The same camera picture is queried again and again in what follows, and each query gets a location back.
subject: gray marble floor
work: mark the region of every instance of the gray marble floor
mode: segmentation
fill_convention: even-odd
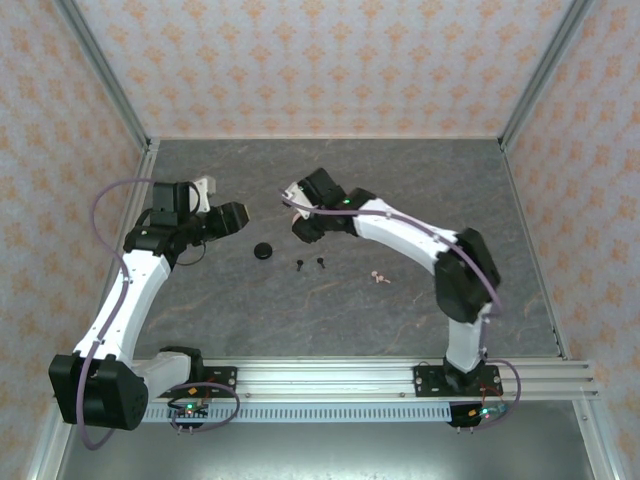
[[[175,268],[151,307],[137,356],[168,344],[198,347],[205,357],[444,355],[447,322],[422,267],[346,234],[307,245],[291,233],[292,212],[277,189],[320,166],[346,191],[362,187],[433,225],[479,230],[502,274],[505,305],[489,329],[490,354],[558,353],[495,141],[190,140],[162,141],[153,176],[212,175],[214,202],[246,204],[251,222],[210,243],[197,265]],[[253,256],[258,242],[273,246],[269,260]],[[300,272],[297,259],[305,262]],[[376,284],[372,270],[391,283]]]

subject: robotic arm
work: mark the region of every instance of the robotic arm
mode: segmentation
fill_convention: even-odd
[[[202,381],[202,357],[195,349],[167,347],[155,358],[133,367],[138,335],[151,303],[188,245],[232,235],[249,221],[244,205],[209,205],[210,177],[195,183],[155,183],[153,207],[143,212],[124,242],[129,271],[128,292],[91,360],[83,398],[85,423],[133,430],[142,421],[149,399],[187,379]],[[120,270],[98,317],[72,355],[56,355],[49,377],[62,417],[75,424],[81,370],[121,293]]]
[[[449,318],[444,381],[457,395],[479,387],[486,352],[482,325],[492,307],[491,297],[459,252],[472,259],[492,288],[500,283],[500,275],[477,231],[456,233],[428,225],[360,188],[347,195],[322,168],[291,184],[283,200],[297,207],[292,230],[304,242],[315,242],[327,231],[346,232],[397,250],[434,275],[438,306]]]

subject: mounting plate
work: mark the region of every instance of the mounting plate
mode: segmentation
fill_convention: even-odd
[[[236,367],[204,367],[204,377],[201,381],[227,385],[235,391],[238,382],[238,369]],[[193,395],[186,390],[171,390],[163,393],[159,398],[176,398],[178,396],[182,396],[185,399],[205,398],[207,392],[209,392],[208,398],[233,398],[230,393],[217,388],[198,388]]]
[[[495,365],[483,365],[480,367],[478,381],[466,387],[462,392],[456,392],[447,383],[444,377],[442,365],[418,365],[413,367],[413,386],[416,397],[482,397],[485,393],[480,384],[496,389],[502,395],[502,379],[500,370]],[[497,397],[491,391],[486,391],[487,397]]]

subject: patterned wallpaper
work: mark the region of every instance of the patterned wallpaper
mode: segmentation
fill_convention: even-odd
[[[91,200],[138,157],[54,3],[0,2],[0,478],[24,478],[49,362],[80,339],[104,286]],[[105,234],[126,193],[99,210]]]
[[[599,0],[509,154],[576,358],[640,470],[640,8]]]
[[[570,0],[80,0],[151,136],[491,136]]]

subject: black bottle cap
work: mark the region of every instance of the black bottle cap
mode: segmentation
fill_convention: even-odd
[[[268,243],[262,242],[253,249],[253,254],[260,260],[266,260],[273,253],[273,248]]]

